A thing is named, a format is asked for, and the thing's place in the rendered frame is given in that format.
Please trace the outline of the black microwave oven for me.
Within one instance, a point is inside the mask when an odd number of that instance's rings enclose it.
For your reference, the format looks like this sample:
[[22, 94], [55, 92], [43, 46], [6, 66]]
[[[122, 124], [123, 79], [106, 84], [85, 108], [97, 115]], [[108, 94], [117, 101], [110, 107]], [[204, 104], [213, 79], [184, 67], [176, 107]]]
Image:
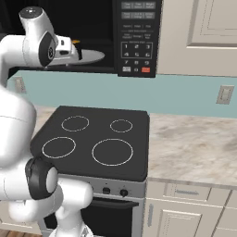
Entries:
[[69, 57], [68, 38], [105, 57], [86, 65], [48, 66], [48, 71], [114, 73], [154, 78], [162, 0], [0, 0], [0, 33], [21, 35], [19, 12], [39, 6], [60, 37], [55, 58]]

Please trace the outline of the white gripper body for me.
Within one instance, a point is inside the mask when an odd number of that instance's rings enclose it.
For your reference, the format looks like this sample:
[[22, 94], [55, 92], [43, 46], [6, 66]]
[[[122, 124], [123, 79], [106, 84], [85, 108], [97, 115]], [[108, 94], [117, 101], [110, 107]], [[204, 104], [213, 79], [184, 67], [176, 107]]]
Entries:
[[68, 38], [68, 43], [69, 43], [69, 59], [78, 60], [79, 54], [78, 54], [77, 48], [72, 43], [70, 38]]

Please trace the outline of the grey microwave turntable plate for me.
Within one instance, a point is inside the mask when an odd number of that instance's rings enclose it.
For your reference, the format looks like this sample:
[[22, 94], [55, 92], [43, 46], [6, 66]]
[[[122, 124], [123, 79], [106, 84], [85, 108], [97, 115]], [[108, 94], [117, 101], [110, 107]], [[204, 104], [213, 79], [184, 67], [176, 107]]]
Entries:
[[86, 65], [86, 64], [98, 62], [105, 57], [104, 53], [99, 52], [99, 51], [94, 51], [94, 50], [82, 49], [81, 53], [82, 53], [82, 59], [78, 59], [76, 56], [55, 58], [50, 63], [50, 66]]

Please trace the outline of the black oven door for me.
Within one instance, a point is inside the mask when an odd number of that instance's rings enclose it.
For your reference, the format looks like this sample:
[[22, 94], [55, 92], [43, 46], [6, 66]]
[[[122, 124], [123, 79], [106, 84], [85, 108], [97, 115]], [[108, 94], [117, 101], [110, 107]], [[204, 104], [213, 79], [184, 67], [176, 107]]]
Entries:
[[81, 211], [82, 220], [99, 237], [142, 237], [141, 205], [115, 209], [89, 204]]

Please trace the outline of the beige wall cupboard door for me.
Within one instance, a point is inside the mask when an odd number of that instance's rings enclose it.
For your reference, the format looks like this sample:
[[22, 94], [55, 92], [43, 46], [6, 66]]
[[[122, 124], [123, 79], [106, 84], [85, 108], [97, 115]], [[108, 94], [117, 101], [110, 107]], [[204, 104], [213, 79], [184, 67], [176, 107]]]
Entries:
[[237, 0], [164, 0], [157, 72], [237, 77]]

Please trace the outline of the silver oven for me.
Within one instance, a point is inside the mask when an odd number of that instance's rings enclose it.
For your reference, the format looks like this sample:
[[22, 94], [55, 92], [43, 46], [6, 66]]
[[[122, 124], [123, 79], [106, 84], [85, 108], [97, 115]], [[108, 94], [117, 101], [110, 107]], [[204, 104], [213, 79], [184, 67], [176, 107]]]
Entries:
[[[125, 181], [125, 180], [113, 180], [103, 179], [95, 177], [75, 176], [68, 174], [60, 174], [60, 178], [72, 178], [79, 181], [85, 181], [92, 185], [94, 190], [94, 197], [102, 197], [109, 199], [125, 200], [125, 201], [138, 201], [141, 205], [141, 227], [143, 235], [143, 208], [145, 199], [145, 187], [147, 175], [144, 175], [140, 181]], [[103, 194], [103, 188], [110, 188], [110, 194]], [[122, 197], [120, 191], [125, 189], [128, 191], [128, 195]]]

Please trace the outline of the beige base cupboard door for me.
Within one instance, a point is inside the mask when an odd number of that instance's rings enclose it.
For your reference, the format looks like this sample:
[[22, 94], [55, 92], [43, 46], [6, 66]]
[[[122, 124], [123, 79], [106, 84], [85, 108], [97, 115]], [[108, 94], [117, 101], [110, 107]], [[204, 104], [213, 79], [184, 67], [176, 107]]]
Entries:
[[237, 209], [224, 209], [213, 237], [237, 237]]
[[[149, 205], [152, 226], [147, 226]], [[212, 237], [222, 208], [167, 200], [146, 199], [143, 237]]]

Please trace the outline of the beige drawer front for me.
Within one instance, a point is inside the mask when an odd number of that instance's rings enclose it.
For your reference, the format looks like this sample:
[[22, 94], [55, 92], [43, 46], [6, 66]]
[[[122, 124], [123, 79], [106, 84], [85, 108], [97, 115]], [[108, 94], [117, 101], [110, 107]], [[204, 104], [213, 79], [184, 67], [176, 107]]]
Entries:
[[165, 189], [165, 196], [206, 201], [211, 189], [202, 186], [168, 183]]
[[232, 191], [227, 207], [237, 208], [237, 191]]

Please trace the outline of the black hob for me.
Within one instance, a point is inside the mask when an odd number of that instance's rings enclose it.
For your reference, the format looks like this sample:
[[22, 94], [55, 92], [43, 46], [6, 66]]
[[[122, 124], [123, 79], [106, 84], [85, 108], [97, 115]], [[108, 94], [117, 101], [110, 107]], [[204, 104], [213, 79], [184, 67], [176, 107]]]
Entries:
[[148, 144], [145, 111], [60, 106], [32, 139], [31, 152], [60, 174], [144, 181]]

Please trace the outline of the beige wall socket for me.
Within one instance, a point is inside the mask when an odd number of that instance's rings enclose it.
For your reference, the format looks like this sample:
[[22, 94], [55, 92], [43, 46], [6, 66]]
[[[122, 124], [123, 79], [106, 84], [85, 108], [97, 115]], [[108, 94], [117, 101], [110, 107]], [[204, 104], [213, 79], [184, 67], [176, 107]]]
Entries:
[[16, 92], [20, 93], [20, 94], [25, 94], [26, 93], [26, 88], [25, 88], [23, 78], [22, 77], [15, 77], [14, 81], [15, 81]]
[[221, 85], [218, 92], [217, 103], [220, 105], [228, 105], [231, 101], [233, 89], [233, 85]]

